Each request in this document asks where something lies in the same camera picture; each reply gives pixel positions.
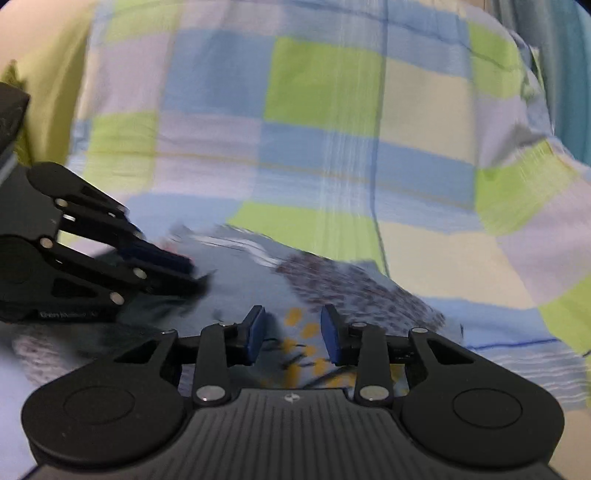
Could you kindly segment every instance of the gray garment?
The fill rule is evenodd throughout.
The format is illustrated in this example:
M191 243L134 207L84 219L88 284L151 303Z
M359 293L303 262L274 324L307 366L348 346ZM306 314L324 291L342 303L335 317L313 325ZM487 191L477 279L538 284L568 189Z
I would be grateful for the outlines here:
M207 295L190 305L139 297L122 312L119 325L29 328L15 343L29 375L37 370L36 382L46 382L52 371L63 374L160 330L191 336L212 323L239 323L256 304L265 307L271 321L256 364L232 368L237 386L350 387L352 368L328 361L320 334L325 303L333 303L348 321L378 324L389 335L406 335L422 326L455 342L462 340L457 322L398 287L372 262L335 262L228 226L200 233L176 228L167 248L191 258L199 275L209 275ZM48 355L51 345L57 354ZM40 347L43 356L35 353ZM184 393L190 380L188 367L181 379Z

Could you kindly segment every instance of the silver pin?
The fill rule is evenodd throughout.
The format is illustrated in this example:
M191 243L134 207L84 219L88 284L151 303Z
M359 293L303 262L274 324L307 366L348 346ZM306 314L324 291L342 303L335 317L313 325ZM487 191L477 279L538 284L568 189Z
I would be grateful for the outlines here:
M141 268L134 268L134 275L142 280L148 278L148 274Z
M226 391L218 385L204 385L198 388L195 393L197 398L202 401L221 400L226 395Z
M109 295L109 297L115 305L123 305L125 303L125 299L121 296L121 294L115 291L111 292L111 295Z
M380 401L386 400L390 393L387 388L381 387L380 385L368 385L359 390L359 395L368 401Z
M43 248L53 248L53 241L50 238L42 238L39 243Z

